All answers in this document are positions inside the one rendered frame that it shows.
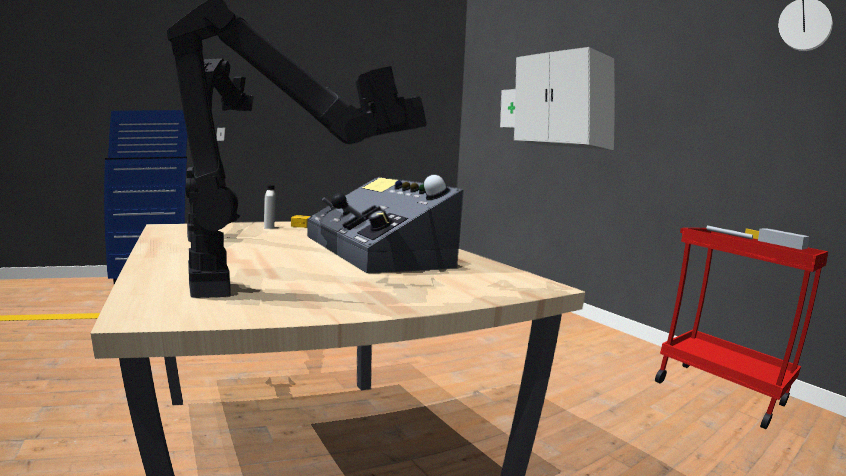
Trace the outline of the dark grey bottle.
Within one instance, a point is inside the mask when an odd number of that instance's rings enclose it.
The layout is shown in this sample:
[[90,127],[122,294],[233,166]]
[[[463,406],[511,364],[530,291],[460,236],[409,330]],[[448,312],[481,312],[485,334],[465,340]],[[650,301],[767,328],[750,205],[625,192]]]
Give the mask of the dark grey bottle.
[[264,208],[264,229],[275,228],[275,199],[274,191],[275,185],[268,185],[265,194],[265,208]]

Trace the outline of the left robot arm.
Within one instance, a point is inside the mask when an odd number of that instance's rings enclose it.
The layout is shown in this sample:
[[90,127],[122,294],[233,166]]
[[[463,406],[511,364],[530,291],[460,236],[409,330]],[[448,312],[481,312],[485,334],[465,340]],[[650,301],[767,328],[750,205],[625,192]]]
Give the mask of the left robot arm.
[[[212,110],[212,95],[213,88],[222,96],[221,102],[224,105],[232,105],[235,108],[240,107],[245,100],[246,94],[244,91],[245,77],[233,77],[233,82],[229,78],[230,64],[228,61],[221,59],[204,59],[205,73],[207,79],[207,86]],[[214,78],[215,77],[215,78]],[[234,83],[234,84],[233,84]],[[215,84],[215,85],[214,85]],[[238,88],[237,88],[238,87]],[[241,88],[242,87],[242,88]],[[243,93],[243,94],[241,94]],[[222,101],[223,100],[223,101]],[[244,101],[245,102],[245,101]],[[195,203],[199,197],[198,188],[196,188],[194,179],[194,167],[187,169],[186,179],[186,196],[190,202],[190,212],[188,212],[187,228],[188,231],[193,231],[193,217],[195,217]],[[195,203],[192,203],[195,202]]]

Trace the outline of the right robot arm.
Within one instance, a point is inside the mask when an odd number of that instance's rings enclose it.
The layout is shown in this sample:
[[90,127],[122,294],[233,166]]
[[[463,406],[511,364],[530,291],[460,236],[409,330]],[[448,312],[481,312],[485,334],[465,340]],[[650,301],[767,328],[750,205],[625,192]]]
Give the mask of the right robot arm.
[[[397,97],[392,66],[370,70],[356,79],[362,114],[240,15],[230,11],[223,0],[208,0],[172,25],[167,30],[167,37],[175,57],[199,192],[194,233],[190,233],[188,272],[191,282],[230,280],[224,232],[218,230],[240,217],[238,198],[225,183],[203,59],[202,40],[216,35],[343,143],[361,142],[369,132],[378,130],[377,126],[384,131],[395,131],[402,126],[407,113],[404,97]],[[371,112],[368,103],[373,101]]]

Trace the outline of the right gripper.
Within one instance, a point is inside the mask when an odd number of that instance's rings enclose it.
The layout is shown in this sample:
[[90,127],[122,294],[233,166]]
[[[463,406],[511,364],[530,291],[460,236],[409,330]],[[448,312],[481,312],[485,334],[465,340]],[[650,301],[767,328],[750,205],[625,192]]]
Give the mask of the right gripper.
[[[399,132],[399,131],[415,129],[415,128],[419,128],[419,127],[425,127],[427,123],[426,123],[424,108],[423,108],[423,104],[422,104],[422,99],[421,99],[421,97],[413,97],[412,99],[411,98],[404,99],[407,114],[405,114],[405,121],[399,129],[397,129],[395,131],[386,132],[386,131],[381,130],[379,127],[377,127],[378,130],[370,132],[367,138],[369,138],[369,136],[372,137],[372,136],[391,133],[391,132]],[[414,104],[413,104],[413,102],[414,102]]]

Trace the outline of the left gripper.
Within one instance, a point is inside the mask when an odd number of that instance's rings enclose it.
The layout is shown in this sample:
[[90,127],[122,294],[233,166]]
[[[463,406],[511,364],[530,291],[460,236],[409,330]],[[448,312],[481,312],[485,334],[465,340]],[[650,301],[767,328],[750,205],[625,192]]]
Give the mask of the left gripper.
[[230,106],[230,105],[224,106],[224,104],[222,104],[222,110],[223,111],[226,111],[226,110],[251,111],[252,110],[252,104],[253,104],[253,96],[249,97],[249,95],[246,95],[245,96],[245,102],[242,103],[240,108],[237,107],[238,108],[237,109],[235,107],[233,108],[233,106]]

